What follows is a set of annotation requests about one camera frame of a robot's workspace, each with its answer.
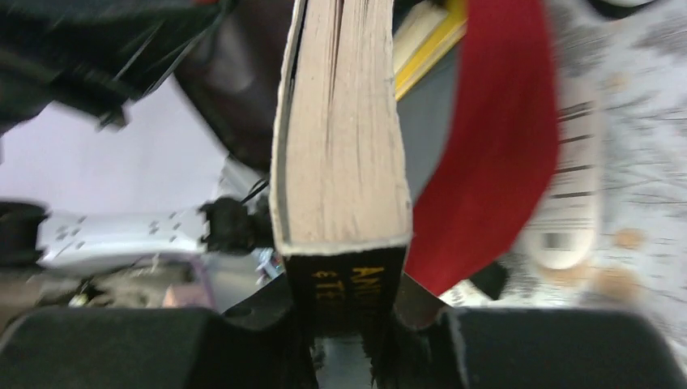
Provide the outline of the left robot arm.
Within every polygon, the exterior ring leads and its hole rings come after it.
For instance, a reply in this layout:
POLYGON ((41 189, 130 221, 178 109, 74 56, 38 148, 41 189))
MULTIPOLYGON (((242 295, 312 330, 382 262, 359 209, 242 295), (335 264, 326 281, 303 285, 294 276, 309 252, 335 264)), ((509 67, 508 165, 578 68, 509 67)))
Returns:
MULTIPOLYGON (((4 1, 1 131, 57 102, 127 124, 124 105, 174 78, 230 160, 265 173, 291 1, 4 1)), ((102 258, 248 254, 264 213, 221 197, 159 212, 86 215, 1 201, 1 265, 93 269, 102 258)))

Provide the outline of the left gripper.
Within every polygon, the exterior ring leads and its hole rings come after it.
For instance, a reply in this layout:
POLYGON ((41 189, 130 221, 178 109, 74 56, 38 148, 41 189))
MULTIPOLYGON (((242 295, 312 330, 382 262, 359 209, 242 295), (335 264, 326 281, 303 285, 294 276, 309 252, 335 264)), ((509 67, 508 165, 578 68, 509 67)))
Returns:
POLYGON ((290 1, 4 1, 1 130, 59 102, 123 127, 169 76, 234 160, 266 171, 290 1))

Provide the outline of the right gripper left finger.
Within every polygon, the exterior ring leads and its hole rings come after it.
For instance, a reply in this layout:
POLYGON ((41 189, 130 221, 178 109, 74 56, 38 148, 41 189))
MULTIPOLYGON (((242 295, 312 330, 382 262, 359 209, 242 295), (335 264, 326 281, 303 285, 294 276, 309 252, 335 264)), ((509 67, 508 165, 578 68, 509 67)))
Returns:
POLYGON ((233 367, 242 388, 315 388, 310 341, 285 274, 224 312, 238 330, 233 367))

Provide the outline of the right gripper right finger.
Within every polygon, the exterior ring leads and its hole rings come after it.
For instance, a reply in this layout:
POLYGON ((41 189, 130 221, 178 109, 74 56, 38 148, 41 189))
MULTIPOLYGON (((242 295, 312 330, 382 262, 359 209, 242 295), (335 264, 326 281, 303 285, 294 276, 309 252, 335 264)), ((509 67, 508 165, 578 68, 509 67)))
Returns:
POLYGON ((374 364, 378 388, 457 387, 449 311, 446 303, 403 275, 382 354, 374 364))

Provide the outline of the black book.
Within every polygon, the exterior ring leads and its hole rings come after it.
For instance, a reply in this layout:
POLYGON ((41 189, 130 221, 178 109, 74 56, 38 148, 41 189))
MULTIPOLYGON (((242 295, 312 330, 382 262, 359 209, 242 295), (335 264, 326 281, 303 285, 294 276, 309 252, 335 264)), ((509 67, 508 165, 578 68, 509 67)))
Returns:
POLYGON ((412 237, 390 1, 297 1, 269 195, 275 248, 309 333, 380 331, 412 237))

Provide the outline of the red backpack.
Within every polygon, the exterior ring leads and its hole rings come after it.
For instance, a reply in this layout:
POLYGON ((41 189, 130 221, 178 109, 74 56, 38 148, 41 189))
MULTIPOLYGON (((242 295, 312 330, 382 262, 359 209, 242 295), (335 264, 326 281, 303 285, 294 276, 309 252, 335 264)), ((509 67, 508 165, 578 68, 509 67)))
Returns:
POLYGON ((470 1, 453 122, 414 208, 406 271, 441 295, 505 253, 557 164, 556 67, 541 1, 470 1))

